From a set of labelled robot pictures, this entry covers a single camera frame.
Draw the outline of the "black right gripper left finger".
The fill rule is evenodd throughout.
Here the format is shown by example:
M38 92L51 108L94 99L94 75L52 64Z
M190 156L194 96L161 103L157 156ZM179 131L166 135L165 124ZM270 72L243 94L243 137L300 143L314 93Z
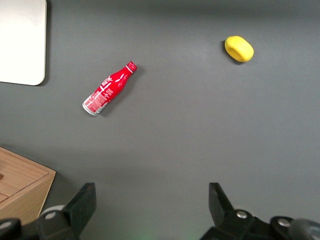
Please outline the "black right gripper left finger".
M50 207L36 221L40 240L79 240L97 207L96 185L85 183L66 204Z

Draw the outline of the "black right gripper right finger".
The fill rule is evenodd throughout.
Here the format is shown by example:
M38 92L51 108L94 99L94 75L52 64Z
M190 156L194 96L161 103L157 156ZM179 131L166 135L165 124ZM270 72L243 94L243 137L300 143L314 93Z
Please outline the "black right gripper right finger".
M235 209L221 185L212 182L208 187L208 206L214 223L202 240L270 240L269 224L246 210Z

